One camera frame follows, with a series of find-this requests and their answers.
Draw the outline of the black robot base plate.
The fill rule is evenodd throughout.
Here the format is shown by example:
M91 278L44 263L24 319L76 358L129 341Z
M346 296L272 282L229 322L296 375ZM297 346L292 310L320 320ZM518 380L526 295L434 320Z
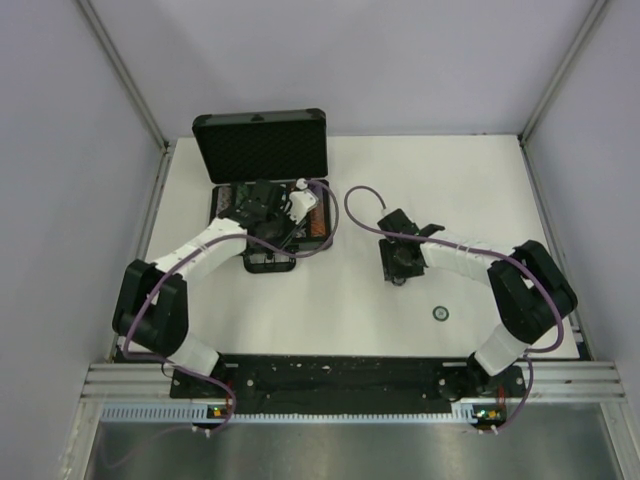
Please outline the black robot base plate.
M495 377L463 358L226 354L213 378L237 413L445 413L462 399L520 398L520 367Z

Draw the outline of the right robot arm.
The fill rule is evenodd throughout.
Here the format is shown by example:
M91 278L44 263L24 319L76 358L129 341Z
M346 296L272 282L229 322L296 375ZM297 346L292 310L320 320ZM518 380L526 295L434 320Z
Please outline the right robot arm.
M577 296L546 247L528 240L513 248L466 239L441 225L423 228L396 209L377 223L384 276L401 285L427 268L458 274L488 286L500 323L470 355L466 380L487 396L504 380L503 371L553 327L563 336L562 320L573 312Z

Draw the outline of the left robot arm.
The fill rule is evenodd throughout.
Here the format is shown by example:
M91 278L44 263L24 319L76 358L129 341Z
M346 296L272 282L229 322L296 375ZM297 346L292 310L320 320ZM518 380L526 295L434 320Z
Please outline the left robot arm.
M114 332L192 371L192 384L203 395L220 394L227 374L216 366L216 349L191 330L189 294L253 243L283 249L317 203L304 180L291 192L269 181L256 182L239 205L222 210L181 247L151 262L135 260L127 266L112 320Z

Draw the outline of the black poker set case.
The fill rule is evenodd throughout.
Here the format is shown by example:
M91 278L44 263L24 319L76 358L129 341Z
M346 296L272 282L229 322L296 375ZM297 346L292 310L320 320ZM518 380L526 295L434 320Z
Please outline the black poker set case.
M327 235L320 239L309 236L310 211L283 250L294 254L314 251L330 239L333 224L323 110L200 115L192 122L192 132L214 185L210 219L234 208L216 213L220 186L266 180L283 184L290 194L298 179L311 178L315 183L309 188L324 207Z

